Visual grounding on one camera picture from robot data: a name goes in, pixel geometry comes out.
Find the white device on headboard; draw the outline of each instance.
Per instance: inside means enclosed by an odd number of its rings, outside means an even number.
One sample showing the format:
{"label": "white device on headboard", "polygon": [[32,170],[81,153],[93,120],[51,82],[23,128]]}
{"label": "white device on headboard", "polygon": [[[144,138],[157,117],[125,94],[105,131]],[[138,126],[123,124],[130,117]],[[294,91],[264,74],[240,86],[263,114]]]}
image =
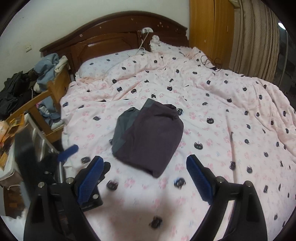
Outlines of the white device on headboard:
{"label": "white device on headboard", "polygon": [[149,34],[149,33],[153,33],[153,29],[150,28],[150,27],[145,27],[145,28],[143,28],[143,29],[141,30],[141,33],[142,33],[142,35],[143,35],[143,34],[146,34],[146,36],[145,36],[144,40],[142,39],[142,43],[141,43],[141,45],[140,45],[138,51],[136,52],[136,54],[137,54],[137,53],[139,52],[139,50],[141,49],[143,43],[145,42],[146,38],[148,37],[148,34]]}

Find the wooden wardrobe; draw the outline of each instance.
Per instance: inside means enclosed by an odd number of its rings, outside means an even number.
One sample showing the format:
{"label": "wooden wardrobe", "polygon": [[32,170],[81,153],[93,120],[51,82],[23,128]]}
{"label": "wooden wardrobe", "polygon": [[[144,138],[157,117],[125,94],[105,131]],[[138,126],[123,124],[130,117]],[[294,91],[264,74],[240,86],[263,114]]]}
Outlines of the wooden wardrobe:
{"label": "wooden wardrobe", "polygon": [[229,0],[190,0],[189,45],[202,50],[217,67],[228,69],[233,32],[234,6]]}

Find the wooden chair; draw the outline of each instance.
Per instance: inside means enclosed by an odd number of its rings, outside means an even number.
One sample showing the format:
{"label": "wooden chair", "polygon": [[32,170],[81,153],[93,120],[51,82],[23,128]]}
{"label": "wooden chair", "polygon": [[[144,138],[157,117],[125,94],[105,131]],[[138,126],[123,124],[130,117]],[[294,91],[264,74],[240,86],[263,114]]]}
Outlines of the wooden chair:
{"label": "wooden chair", "polygon": [[61,113],[61,106],[59,102],[61,98],[66,94],[70,82],[71,79],[68,73],[68,68],[67,65],[65,65],[63,70],[56,76],[56,78],[53,81],[49,81],[47,83],[46,91],[43,91],[38,96],[31,99],[29,102],[17,109],[6,119],[6,122],[9,123],[14,118],[28,111],[35,120],[35,122],[39,125],[41,130],[44,132],[44,135],[49,140],[49,142],[52,143],[59,140],[62,136],[63,126],[60,126],[55,130],[52,130],[50,126],[45,122],[42,115],[39,113],[36,104],[44,100],[48,96],[51,96],[55,108],[59,113]]}

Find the headboard panel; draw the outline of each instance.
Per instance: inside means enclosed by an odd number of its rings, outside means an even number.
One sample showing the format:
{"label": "headboard panel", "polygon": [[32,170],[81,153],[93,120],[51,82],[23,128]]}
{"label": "headboard panel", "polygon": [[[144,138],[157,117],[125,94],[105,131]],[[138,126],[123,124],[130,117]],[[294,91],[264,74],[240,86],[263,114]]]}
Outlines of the headboard panel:
{"label": "headboard panel", "polygon": [[[110,14],[83,25],[69,35],[43,47],[43,55],[57,53],[66,55],[75,73],[80,65],[91,58],[138,48],[141,44],[141,30],[153,29],[160,40],[176,46],[188,46],[187,28],[164,16],[141,11]],[[143,46],[149,50],[149,34]]]}

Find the dark purple fabric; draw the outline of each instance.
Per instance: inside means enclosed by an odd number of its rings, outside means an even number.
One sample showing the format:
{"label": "dark purple fabric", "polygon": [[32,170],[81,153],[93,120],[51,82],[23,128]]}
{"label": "dark purple fabric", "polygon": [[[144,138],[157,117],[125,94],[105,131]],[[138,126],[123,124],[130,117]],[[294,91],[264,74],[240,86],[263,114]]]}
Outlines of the dark purple fabric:
{"label": "dark purple fabric", "polygon": [[183,127],[175,106],[155,102],[143,107],[122,136],[125,143],[115,157],[159,177],[181,141]]}

